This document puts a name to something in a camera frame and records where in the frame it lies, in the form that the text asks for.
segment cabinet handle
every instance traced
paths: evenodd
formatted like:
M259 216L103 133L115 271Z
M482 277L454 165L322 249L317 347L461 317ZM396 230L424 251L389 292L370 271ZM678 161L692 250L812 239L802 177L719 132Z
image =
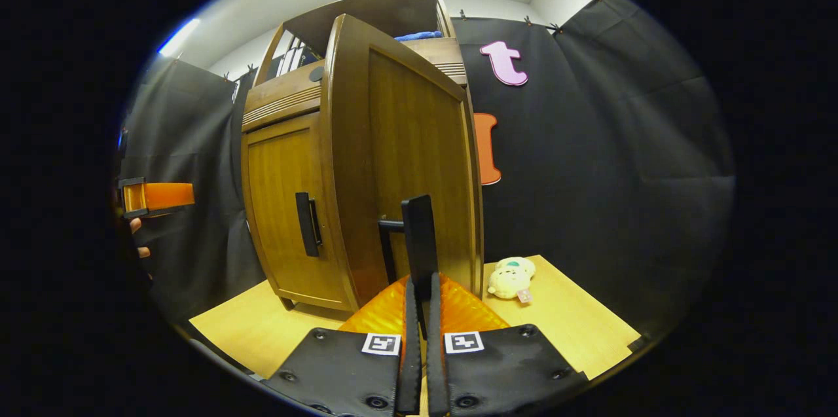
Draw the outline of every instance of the cabinet handle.
M320 226L317 220L317 208L314 200L308 197L308 191L296 193L297 217L300 219L300 232L302 233L302 244L306 247L306 255L319 257L318 245L323 244L320 238Z

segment wooden floor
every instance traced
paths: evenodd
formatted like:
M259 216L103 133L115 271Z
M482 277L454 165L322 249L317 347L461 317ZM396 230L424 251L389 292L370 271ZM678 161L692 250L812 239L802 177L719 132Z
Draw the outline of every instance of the wooden floor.
M631 354L628 345L640 338L637 331L542 256L528 258L536 264L530 285L533 301L502 300L484 288L483 301L489 307L510 325L538 325L568 363L589 379ZM494 264L484 268L488 287ZM266 280L191 322L234 360L268 378L311 328L337 329L350 315L309 304L285 310ZM422 393L427 393L424 379ZM421 415L428 415L426 400L422 399Z

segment cabinet door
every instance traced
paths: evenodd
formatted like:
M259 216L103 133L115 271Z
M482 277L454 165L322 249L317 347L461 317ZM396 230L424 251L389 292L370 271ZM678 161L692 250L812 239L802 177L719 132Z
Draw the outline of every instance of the cabinet door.
M300 220L297 193L314 199L320 239L327 233L319 156L319 113L278 122L248 134L245 196L249 197L251 235L263 270L281 297L307 304L350 310L344 286L345 268L330 248L315 248L310 256Z
M343 14L323 72L324 167L359 303L383 256L377 220L401 220L404 199L428 194L439 270L480 297L483 215L473 111L461 86L406 45ZM408 274L404 235L392 234L396 275Z

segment human hand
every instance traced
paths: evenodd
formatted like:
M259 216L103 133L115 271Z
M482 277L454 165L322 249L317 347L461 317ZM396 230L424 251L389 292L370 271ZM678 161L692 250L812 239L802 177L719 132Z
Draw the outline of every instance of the human hand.
M143 226L143 221L140 221L139 217L134 217L129 225L131 226L131 233L134 234L140 229L140 227ZM144 259L152 254L148 247L139 247L137 249L137 253L140 255L141 259Z

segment black fabric backdrop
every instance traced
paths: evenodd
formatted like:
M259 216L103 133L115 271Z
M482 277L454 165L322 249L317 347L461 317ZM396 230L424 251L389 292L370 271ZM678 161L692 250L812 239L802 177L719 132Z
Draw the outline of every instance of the black fabric backdrop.
M592 0L562 33L453 20L474 112L494 115L485 256L543 255L641 334L673 327L727 231L733 157L695 62L628 0ZM523 86L479 48L520 51ZM533 291L538 300L539 291Z
M264 280L246 225L240 142L246 89L185 62L160 58L144 74L125 126L120 178L192 183L195 205L143 220L135 235L151 256L153 300L171 323L188 320Z

